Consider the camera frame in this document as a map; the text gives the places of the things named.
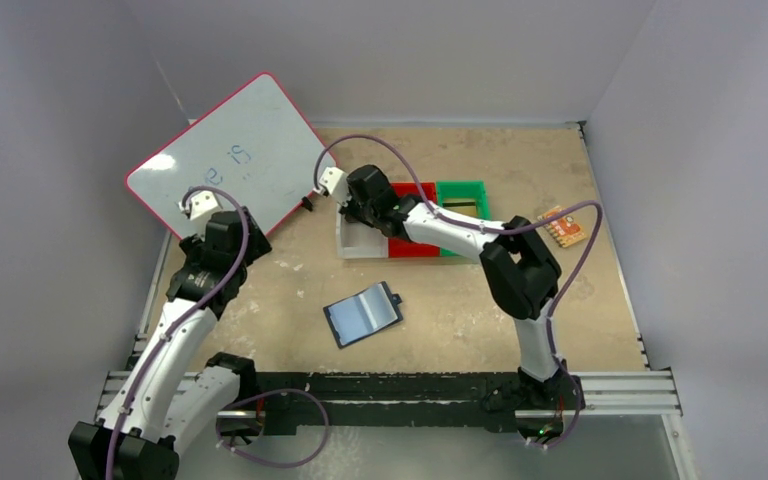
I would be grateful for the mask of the green plastic bin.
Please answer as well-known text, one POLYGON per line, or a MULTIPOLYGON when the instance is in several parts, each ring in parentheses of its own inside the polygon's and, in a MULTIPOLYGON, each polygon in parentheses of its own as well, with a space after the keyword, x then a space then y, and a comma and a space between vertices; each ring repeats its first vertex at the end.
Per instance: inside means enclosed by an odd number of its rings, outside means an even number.
POLYGON ((442 208, 449 199, 474 199, 479 208, 476 219, 489 220, 491 212, 485 185, 482 181, 440 181, 436 183, 437 204, 442 208))

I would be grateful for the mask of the white plastic bin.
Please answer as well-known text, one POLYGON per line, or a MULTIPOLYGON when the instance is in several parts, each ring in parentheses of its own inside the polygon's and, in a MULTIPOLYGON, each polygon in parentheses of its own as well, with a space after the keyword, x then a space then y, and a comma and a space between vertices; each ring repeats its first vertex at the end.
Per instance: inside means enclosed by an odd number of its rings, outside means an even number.
POLYGON ((377 229, 359 222, 349 222, 340 212, 336 214, 336 252, 341 259, 385 259, 388 238, 377 229))

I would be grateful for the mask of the red plastic bin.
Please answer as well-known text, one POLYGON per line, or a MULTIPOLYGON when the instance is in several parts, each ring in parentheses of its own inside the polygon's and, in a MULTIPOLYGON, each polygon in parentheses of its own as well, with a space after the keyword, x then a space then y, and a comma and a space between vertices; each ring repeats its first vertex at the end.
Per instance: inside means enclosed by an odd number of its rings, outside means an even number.
MULTIPOLYGON (((394 183, 393 187, 399 196, 420 195, 419 189, 414 183, 394 183)), ((423 182, 421 187, 424 193, 430 195, 429 199, 432 202, 437 201, 437 189, 435 183, 423 182)), ((432 258, 441 255, 441 249, 439 247, 428 244, 412 243, 400 238, 388 238, 387 248, 387 256, 389 258, 432 258)))

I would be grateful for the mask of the blue leather card holder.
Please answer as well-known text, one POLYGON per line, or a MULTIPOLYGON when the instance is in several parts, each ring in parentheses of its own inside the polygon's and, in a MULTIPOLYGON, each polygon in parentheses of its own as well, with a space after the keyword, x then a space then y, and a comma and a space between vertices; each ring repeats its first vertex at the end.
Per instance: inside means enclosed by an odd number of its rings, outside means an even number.
POLYGON ((339 349, 346 348, 404 319, 402 297, 385 282, 323 307, 323 314, 339 349))

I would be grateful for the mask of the orange card with pattern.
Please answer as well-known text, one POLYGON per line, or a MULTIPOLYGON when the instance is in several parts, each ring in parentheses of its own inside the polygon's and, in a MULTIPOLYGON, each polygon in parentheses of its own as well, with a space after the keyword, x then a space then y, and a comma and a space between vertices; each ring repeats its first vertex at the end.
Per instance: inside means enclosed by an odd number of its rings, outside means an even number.
POLYGON ((587 231, 571 214, 553 220, 545 224, 543 228, 561 248, 569 248, 589 237, 587 231))

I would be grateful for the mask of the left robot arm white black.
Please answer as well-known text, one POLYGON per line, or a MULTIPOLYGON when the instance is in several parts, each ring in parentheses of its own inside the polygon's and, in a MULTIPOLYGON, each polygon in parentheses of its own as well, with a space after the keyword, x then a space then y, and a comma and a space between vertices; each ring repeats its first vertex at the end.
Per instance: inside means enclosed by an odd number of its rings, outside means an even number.
POLYGON ((180 241, 158 324, 113 399, 91 423, 77 423, 68 447, 82 479, 173 479, 197 432, 229 404, 257 399, 254 363, 210 358, 196 384, 179 390, 187 368, 239 293, 247 267, 271 245, 247 209, 217 211, 201 234, 180 241))

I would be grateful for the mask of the whiteboard with pink frame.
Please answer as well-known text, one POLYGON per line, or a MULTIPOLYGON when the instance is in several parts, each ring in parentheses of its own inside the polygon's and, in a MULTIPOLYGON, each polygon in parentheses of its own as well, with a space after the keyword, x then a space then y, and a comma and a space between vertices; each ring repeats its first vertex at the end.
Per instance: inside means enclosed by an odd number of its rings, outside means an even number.
POLYGON ((223 190, 266 234, 313 191, 313 171, 335 165, 324 143, 268 72, 253 77, 136 166, 125 185, 177 237, 195 226, 179 209, 191 187, 223 190))

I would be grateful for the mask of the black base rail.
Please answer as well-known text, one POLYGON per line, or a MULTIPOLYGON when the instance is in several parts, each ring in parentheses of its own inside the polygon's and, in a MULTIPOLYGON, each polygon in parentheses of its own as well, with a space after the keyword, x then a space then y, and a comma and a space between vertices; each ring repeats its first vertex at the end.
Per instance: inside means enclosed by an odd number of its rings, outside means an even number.
POLYGON ((546 443, 585 408, 581 380, 522 373, 261 372, 217 422, 225 437, 253 441, 302 426, 480 428, 546 443))

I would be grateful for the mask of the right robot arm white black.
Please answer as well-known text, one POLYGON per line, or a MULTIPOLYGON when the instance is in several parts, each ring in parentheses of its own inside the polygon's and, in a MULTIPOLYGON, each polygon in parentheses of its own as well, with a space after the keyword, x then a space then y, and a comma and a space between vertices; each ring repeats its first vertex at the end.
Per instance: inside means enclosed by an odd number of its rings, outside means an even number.
POLYGON ((536 407, 555 404, 567 387, 571 405, 583 407, 582 388, 559 352, 552 323, 562 269, 527 219, 477 219, 424 193, 400 195, 374 165, 350 173, 329 167, 319 182, 343 216, 388 238, 432 245, 478 263, 496 306, 513 320, 524 399, 536 407))

